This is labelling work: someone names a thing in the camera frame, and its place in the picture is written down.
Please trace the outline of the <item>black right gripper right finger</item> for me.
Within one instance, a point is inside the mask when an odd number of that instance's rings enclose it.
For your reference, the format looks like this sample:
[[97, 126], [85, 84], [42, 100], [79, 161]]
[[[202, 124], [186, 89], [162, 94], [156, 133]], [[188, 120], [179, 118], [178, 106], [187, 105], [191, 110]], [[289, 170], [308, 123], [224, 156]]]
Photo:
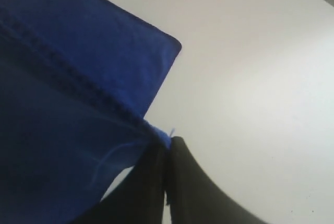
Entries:
[[172, 223], [264, 223], [219, 189], [181, 137], [172, 138], [165, 182]]

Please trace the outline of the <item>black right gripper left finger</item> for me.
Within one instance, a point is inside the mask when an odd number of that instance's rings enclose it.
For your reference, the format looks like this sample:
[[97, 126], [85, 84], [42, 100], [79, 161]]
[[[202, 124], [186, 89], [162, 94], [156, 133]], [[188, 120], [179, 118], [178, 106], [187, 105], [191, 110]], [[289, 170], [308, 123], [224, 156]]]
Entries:
[[154, 144], [126, 178], [73, 223], [161, 223], [164, 209], [165, 148]]

